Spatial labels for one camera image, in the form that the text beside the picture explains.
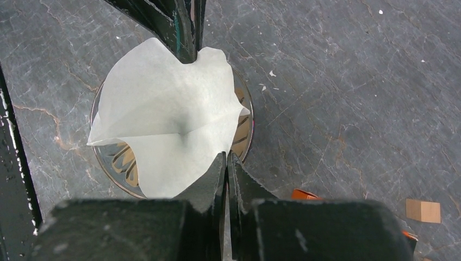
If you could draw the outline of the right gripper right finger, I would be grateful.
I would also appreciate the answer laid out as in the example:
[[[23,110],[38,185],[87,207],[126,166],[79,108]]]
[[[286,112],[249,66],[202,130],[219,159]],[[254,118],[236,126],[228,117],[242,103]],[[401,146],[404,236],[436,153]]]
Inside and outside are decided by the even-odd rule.
[[[394,213],[375,200],[283,200],[227,157],[235,260],[412,260]]]

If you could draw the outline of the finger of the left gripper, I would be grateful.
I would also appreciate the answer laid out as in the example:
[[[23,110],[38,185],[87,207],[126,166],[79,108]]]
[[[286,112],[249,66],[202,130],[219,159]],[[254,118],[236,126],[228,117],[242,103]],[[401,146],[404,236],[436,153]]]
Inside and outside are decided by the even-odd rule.
[[[202,48],[206,3],[206,0],[189,1],[191,35],[196,51]]]
[[[197,1],[108,0],[152,32],[183,64],[197,59]]]

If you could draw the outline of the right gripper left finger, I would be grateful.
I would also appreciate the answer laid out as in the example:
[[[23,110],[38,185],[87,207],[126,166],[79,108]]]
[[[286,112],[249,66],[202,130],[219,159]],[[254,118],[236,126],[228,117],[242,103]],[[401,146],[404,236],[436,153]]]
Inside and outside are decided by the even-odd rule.
[[[172,199],[67,200],[39,228],[31,260],[221,260],[226,154]]]

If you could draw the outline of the white paper coffee filter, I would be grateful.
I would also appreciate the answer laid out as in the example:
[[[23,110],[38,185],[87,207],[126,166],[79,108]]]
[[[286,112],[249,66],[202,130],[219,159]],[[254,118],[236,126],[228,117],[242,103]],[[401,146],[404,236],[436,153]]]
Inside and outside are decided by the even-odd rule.
[[[158,39],[124,55],[108,73],[88,145],[125,142],[147,198],[172,198],[229,152],[240,116],[223,50],[205,47],[181,63]]]

